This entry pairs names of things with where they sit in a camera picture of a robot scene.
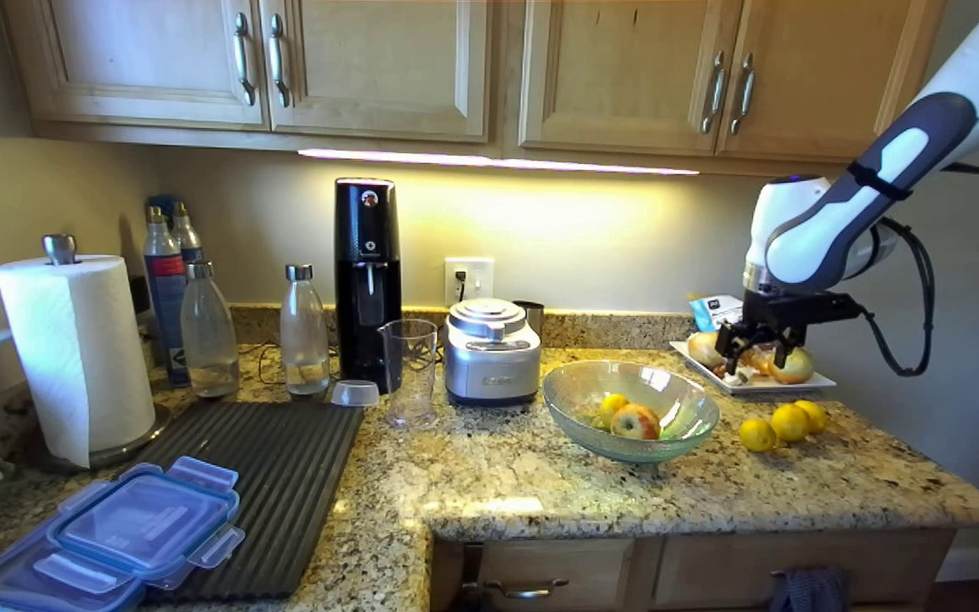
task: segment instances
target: drawer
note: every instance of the drawer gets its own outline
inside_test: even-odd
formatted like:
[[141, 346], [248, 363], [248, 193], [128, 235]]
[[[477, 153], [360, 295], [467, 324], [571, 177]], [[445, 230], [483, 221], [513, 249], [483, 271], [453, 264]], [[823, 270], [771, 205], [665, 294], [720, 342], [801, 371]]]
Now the drawer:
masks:
[[861, 609], [921, 604], [956, 529], [665, 536], [653, 609], [756, 609], [786, 567], [843, 567]]
[[646, 609], [661, 540], [494, 540], [436, 543], [436, 604], [460, 592], [462, 549], [479, 551], [479, 585], [499, 612]]

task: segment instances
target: bottle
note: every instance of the bottle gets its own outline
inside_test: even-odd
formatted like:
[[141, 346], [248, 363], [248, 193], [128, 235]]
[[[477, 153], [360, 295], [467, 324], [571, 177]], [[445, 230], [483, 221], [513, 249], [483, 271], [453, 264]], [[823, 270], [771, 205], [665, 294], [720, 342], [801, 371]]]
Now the bottle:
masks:
[[178, 201], [173, 238], [178, 238], [182, 264], [204, 259], [204, 242], [197, 238], [182, 201]]
[[312, 288], [312, 264], [286, 264], [281, 371], [289, 396], [320, 396], [331, 384], [323, 303]]
[[239, 387], [239, 338], [209, 259], [186, 264], [180, 306], [182, 358], [197, 398], [224, 398]]
[[182, 259], [167, 229], [159, 205], [145, 206], [145, 277], [151, 306], [158, 316], [158, 358], [173, 387], [186, 384], [182, 341], [180, 341], [180, 303], [182, 303]]

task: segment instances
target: slow cooker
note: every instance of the slow cooker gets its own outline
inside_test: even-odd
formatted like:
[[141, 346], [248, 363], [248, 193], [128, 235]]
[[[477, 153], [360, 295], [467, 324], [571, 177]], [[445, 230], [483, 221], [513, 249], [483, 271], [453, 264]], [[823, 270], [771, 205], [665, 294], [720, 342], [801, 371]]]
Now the slow cooker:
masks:
[[445, 387], [453, 404], [516, 407], [534, 400], [541, 341], [516, 303], [454, 303], [445, 329]]

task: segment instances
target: blue container lid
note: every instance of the blue container lid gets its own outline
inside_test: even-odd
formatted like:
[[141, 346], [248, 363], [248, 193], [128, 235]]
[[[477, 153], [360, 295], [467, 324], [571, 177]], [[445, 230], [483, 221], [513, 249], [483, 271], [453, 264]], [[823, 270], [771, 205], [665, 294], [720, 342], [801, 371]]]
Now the blue container lid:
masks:
[[218, 567], [245, 540], [239, 472], [180, 456], [173, 469], [131, 467], [71, 498], [49, 524], [0, 555], [7, 609], [131, 609], [173, 592], [193, 567]]

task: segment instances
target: glass bowl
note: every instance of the glass bowl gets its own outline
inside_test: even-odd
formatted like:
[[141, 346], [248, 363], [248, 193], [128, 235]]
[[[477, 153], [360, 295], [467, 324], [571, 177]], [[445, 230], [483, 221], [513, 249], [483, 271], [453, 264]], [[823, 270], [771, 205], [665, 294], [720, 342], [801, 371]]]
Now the glass bowl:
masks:
[[[649, 414], [607, 413], [601, 407], [604, 396], [624, 396]], [[718, 400], [701, 384], [653, 363], [577, 362], [553, 367], [545, 379], [545, 404], [571, 443], [620, 461], [669, 461], [704, 447], [720, 421]]]

